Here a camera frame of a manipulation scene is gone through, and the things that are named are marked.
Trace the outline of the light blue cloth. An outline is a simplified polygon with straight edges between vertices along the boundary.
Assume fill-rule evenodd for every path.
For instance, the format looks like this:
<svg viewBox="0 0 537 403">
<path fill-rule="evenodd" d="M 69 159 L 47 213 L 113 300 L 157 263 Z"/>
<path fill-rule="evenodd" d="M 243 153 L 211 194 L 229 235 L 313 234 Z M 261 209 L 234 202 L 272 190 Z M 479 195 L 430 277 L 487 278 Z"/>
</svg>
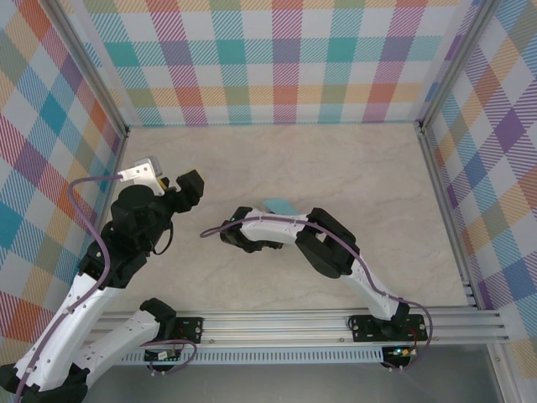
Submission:
<svg viewBox="0 0 537 403">
<path fill-rule="evenodd" d="M 291 205 L 289 201 L 283 198 L 272 198 L 263 201 L 265 209 L 273 214 L 296 216 L 299 215 L 298 211 Z"/>
</svg>

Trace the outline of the grey metal panel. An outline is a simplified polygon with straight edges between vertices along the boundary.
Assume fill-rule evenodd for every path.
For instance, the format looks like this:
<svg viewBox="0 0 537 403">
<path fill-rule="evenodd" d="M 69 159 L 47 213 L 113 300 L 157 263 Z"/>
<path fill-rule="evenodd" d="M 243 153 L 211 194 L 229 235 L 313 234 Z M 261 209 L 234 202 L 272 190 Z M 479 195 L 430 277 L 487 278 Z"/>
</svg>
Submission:
<svg viewBox="0 0 537 403">
<path fill-rule="evenodd" d="M 193 366 L 165 377 L 111 369 L 83 403 L 503 403 L 490 381 L 361 365 Z"/>
</svg>

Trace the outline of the aluminium mounting rail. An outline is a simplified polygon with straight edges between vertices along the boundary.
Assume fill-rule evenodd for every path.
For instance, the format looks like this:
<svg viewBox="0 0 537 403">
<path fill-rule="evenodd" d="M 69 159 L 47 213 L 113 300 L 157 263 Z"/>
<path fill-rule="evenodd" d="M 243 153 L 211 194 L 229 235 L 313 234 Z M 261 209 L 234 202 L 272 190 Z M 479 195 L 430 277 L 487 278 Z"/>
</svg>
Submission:
<svg viewBox="0 0 537 403">
<path fill-rule="evenodd" d="M 201 317 L 203 347 L 295 347 L 352 344 L 348 317 L 365 309 L 277 311 L 178 311 L 179 317 Z M 509 341 L 497 311 L 475 307 L 433 307 L 433 345 L 497 344 Z"/>
</svg>

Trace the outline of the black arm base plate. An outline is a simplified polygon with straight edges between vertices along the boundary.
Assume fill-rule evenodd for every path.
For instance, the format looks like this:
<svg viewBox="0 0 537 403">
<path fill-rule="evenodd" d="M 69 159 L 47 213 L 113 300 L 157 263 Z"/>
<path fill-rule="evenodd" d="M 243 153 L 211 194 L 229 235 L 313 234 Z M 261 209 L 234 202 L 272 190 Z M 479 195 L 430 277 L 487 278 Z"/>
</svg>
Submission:
<svg viewBox="0 0 537 403">
<path fill-rule="evenodd" d="M 154 341 L 189 340 L 199 344 L 203 333 L 204 319 L 202 317 L 173 317 L 165 320 L 159 326 L 159 332 Z"/>
<path fill-rule="evenodd" d="M 353 341 L 358 342 L 425 342 L 428 332 L 425 319 L 411 314 L 401 323 L 384 321 L 372 315 L 354 315 L 347 320 Z"/>
</svg>

